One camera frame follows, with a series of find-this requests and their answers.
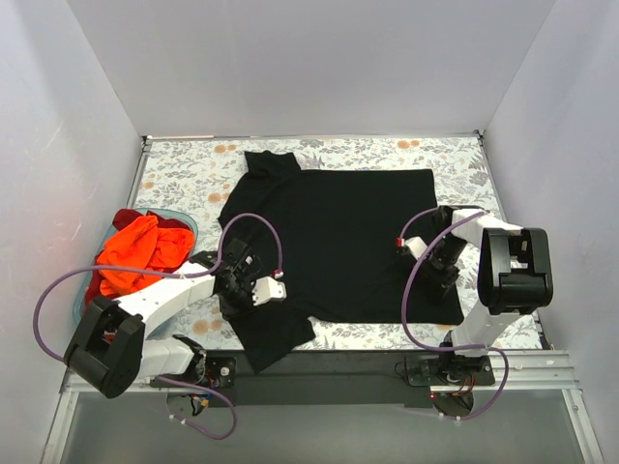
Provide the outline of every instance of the orange cloth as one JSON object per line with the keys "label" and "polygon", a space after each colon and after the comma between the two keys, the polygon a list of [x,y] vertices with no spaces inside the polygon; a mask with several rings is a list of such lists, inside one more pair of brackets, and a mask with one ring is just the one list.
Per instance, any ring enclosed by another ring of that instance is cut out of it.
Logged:
{"label": "orange cloth", "polygon": [[[178,268],[193,248],[194,236],[187,229],[160,229],[156,216],[136,218],[109,238],[97,264],[161,271]],[[161,277],[124,271],[100,271],[101,293],[123,296],[157,282]]]}

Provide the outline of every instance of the purple tube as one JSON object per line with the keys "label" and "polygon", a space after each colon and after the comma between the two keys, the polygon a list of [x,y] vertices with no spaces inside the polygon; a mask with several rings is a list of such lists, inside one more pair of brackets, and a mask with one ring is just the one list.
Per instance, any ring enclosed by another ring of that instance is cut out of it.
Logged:
{"label": "purple tube", "polygon": [[236,414],[236,408],[234,407],[234,404],[232,404],[232,401],[230,401],[226,396],[224,396],[223,394],[219,393],[218,391],[215,390],[211,390],[207,387],[200,387],[198,385],[194,385],[194,384],[188,384],[187,382],[180,382],[178,380],[172,380],[172,379],[168,379],[167,377],[163,376],[163,375],[158,375],[157,377],[155,377],[157,380],[160,380],[162,382],[166,382],[169,385],[173,385],[175,387],[184,387],[187,389],[195,389],[195,390],[200,390],[201,392],[206,392],[206,393],[210,393],[213,396],[216,396],[217,398],[219,398],[221,401],[223,401],[228,408],[230,408],[230,413],[232,414],[232,425],[230,426],[229,430],[227,432],[225,432],[222,435],[218,435],[216,433],[213,433],[209,430],[207,430],[206,428],[204,428],[203,426],[191,421],[191,420],[187,420],[186,418],[183,418],[182,416],[178,416],[176,414],[173,414],[172,416],[174,417],[174,419],[176,419],[177,421],[185,421],[184,424],[188,425],[189,427],[197,430],[198,432],[200,432],[202,435],[206,435],[207,437],[213,439],[213,440],[225,440],[226,438],[228,438],[230,435],[232,435],[232,433],[234,432],[234,430],[236,429],[237,423],[239,421],[237,414]]}
{"label": "purple tube", "polygon": [[[414,220],[416,220],[417,218],[420,218],[423,215],[431,213],[434,210],[435,209],[423,211],[419,213],[418,215],[414,216],[412,219],[410,219],[406,223],[404,228],[402,229],[402,233],[400,234],[400,236],[403,237],[404,233],[406,232],[406,229],[408,228],[410,224],[414,222]],[[428,351],[438,352],[438,353],[447,353],[447,352],[454,352],[454,351],[459,351],[459,350],[487,349],[488,351],[497,352],[499,355],[501,355],[501,358],[503,358],[503,362],[505,363],[505,373],[503,374],[503,379],[501,380],[501,383],[499,384],[499,388],[496,390],[496,393],[492,396],[492,398],[487,404],[485,404],[482,408],[479,409],[479,411],[469,414],[468,416],[461,417],[460,419],[462,421],[468,421],[468,420],[475,419],[476,417],[480,416],[485,411],[487,411],[496,402],[498,397],[501,395],[501,392],[503,391],[503,389],[505,389],[505,385],[507,384],[507,379],[508,379],[509,370],[510,370],[510,364],[509,364],[507,355],[505,354],[503,350],[499,348],[494,348],[492,346],[485,346],[483,343],[471,343],[468,345],[459,345],[459,346],[451,346],[451,347],[426,345],[425,343],[415,338],[413,333],[410,332],[410,329],[408,329],[408,324],[406,322],[406,313],[407,313],[406,309],[408,308],[408,296],[410,294],[410,289],[413,286],[413,281],[415,280],[415,276],[417,275],[417,272],[419,272],[419,269],[421,268],[422,264],[424,263],[426,258],[429,256],[429,254],[432,253],[432,251],[436,248],[436,246],[440,243],[440,241],[443,240],[443,237],[445,235],[449,234],[452,230],[456,229],[457,227],[460,227],[462,224],[470,220],[473,220],[475,218],[479,218],[483,216],[484,214],[485,214],[484,212],[479,212],[479,213],[476,213],[475,215],[466,217],[462,220],[459,220],[458,222],[453,223],[452,225],[447,227],[445,230],[443,230],[440,234],[438,234],[432,242],[430,242],[426,250],[424,250],[422,255],[419,257],[419,259],[415,263],[415,266],[413,267],[413,270],[411,271],[410,276],[408,277],[408,280],[406,281],[406,286],[404,287],[404,295],[402,297],[402,306],[401,306],[401,322],[402,322],[402,327],[404,328],[404,332],[406,333],[410,341],[412,341],[414,344],[416,344],[420,348],[423,348],[424,350],[428,350]],[[420,414],[423,416],[428,415],[428,413],[423,413],[423,412],[418,412],[418,411],[409,411],[409,412],[413,414]],[[445,416],[445,417],[448,419],[454,420],[454,421],[457,420],[457,418],[453,416]]]}

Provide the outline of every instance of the black bracket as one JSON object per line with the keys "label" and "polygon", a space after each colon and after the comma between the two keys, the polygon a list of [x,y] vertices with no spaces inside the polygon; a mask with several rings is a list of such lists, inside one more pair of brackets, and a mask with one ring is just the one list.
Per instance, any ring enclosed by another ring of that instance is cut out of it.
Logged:
{"label": "black bracket", "polygon": [[[216,252],[200,251],[190,258],[190,262],[211,268],[216,259]],[[213,273],[216,278],[213,293],[220,296],[223,319],[229,320],[255,310],[251,291],[257,272],[252,275],[250,267],[256,260],[260,262],[250,246],[238,239],[232,239],[223,249],[222,262]]]}
{"label": "black bracket", "polygon": [[63,361],[105,397],[115,398],[137,377],[144,327],[142,316],[97,297],[86,307]]}
{"label": "black bracket", "polygon": [[484,229],[477,289],[493,315],[531,314],[549,305],[553,290],[546,232],[531,228],[512,235],[504,229]]}
{"label": "black bracket", "polygon": [[436,357],[407,361],[406,380],[411,387],[448,385],[472,375],[476,385],[494,385],[494,373],[488,356],[466,358],[454,352],[440,353]]}
{"label": "black bracket", "polygon": [[[480,209],[479,206],[439,206],[432,213],[432,225],[436,233],[445,230],[452,224],[455,210]],[[422,264],[419,270],[419,280],[423,283],[427,298],[431,303],[439,305],[452,289],[459,276],[460,269],[456,263],[462,251],[466,247],[466,241],[453,234],[447,234],[441,240],[431,255]],[[399,248],[400,254],[408,254],[406,247]],[[409,261],[406,264],[410,269],[415,264],[415,258],[408,254]]]}

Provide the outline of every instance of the blue bin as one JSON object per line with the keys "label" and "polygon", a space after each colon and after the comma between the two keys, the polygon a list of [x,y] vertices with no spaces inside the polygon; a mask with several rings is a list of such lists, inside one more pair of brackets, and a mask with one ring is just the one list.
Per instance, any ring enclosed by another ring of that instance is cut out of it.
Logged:
{"label": "blue bin", "polygon": [[[183,221],[192,230],[193,235],[195,237],[194,243],[195,244],[197,243],[197,224],[195,223],[192,217],[186,215],[185,213],[179,213],[177,211],[171,211],[171,210],[161,210],[158,208],[133,208],[133,209],[140,212],[143,215],[145,215],[149,211],[152,211],[153,213],[165,219],[179,219]],[[107,242],[107,239],[109,239],[116,232],[118,232],[116,228],[113,225],[110,225],[109,229],[107,229],[107,232],[105,233],[105,237],[103,237],[101,246],[99,246],[99,250],[97,251],[97,253],[95,253],[95,255],[99,254],[103,250],[103,245],[105,244],[105,242]],[[84,307],[86,306],[86,303],[84,302],[84,297],[86,295],[86,289],[90,285],[91,278],[92,278],[92,273],[88,273],[87,276],[84,278],[84,281],[81,283],[81,286],[79,287],[79,291],[77,292],[77,296],[75,297],[74,320],[76,324],[79,324],[79,321],[81,320],[81,314],[84,311]]]}

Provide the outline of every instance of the black t-shirt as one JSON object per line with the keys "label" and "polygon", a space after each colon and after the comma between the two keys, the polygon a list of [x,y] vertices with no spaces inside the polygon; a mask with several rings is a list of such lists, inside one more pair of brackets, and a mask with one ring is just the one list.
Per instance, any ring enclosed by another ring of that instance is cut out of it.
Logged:
{"label": "black t-shirt", "polygon": [[[256,371],[314,338],[308,316],[348,323],[398,323],[411,268],[398,258],[396,237],[417,213],[436,206],[429,169],[406,171],[301,170],[293,154],[246,153],[249,172],[230,194],[219,221],[241,213],[268,219],[280,234],[287,298],[231,321]],[[420,219],[408,237],[429,243],[435,231]],[[264,274],[277,267],[277,247],[259,221],[230,229],[260,257]],[[459,324],[454,288],[431,304],[419,284],[409,299],[409,322]]]}

